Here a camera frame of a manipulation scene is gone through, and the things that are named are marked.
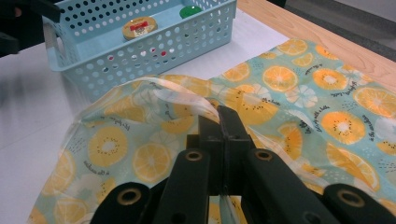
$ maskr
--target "blue plastic basket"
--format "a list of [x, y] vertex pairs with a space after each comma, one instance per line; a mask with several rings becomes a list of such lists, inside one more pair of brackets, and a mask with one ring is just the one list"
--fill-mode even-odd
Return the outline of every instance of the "blue plastic basket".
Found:
[[[61, 21], [44, 18], [49, 66], [95, 101], [112, 87], [160, 74], [231, 40], [236, 0], [71, 0]], [[203, 11], [181, 19], [179, 11]], [[121, 27], [150, 16], [158, 29], [127, 41]]]

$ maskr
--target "fruit-patterned fabric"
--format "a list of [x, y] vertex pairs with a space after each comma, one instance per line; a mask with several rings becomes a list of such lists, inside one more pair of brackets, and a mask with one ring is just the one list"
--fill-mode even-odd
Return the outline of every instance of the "fruit-patterned fabric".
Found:
[[[256, 147], [276, 152], [308, 188], [352, 185], [396, 215], [396, 94], [291, 39], [209, 80], [148, 76], [108, 92], [76, 119], [29, 221], [83, 223], [117, 185], [155, 186], [197, 117], [219, 122], [217, 105], [236, 110]], [[221, 200], [210, 204], [218, 223]]]

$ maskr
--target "green object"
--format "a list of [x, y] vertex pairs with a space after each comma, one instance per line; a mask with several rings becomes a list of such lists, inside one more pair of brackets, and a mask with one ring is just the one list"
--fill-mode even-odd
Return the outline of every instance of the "green object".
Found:
[[198, 12], [202, 12], [202, 9], [200, 7], [193, 7], [193, 6], [183, 7], [180, 10], [180, 17], [185, 19], [188, 18], [189, 16], [197, 14]]

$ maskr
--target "white table surface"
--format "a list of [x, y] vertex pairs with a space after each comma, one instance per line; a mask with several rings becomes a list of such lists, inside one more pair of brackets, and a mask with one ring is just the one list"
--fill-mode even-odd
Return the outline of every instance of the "white table surface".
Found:
[[[231, 43], [165, 72], [203, 79], [287, 38], [237, 9]], [[89, 103], [50, 71], [44, 44], [0, 58], [0, 223], [25, 223], [77, 113]]]

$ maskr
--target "gray floor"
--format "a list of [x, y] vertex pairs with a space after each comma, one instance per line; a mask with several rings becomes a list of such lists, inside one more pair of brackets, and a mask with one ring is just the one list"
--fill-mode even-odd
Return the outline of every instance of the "gray floor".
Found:
[[396, 22], [333, 0], [288, 0], [285, 9], [396, 62]]

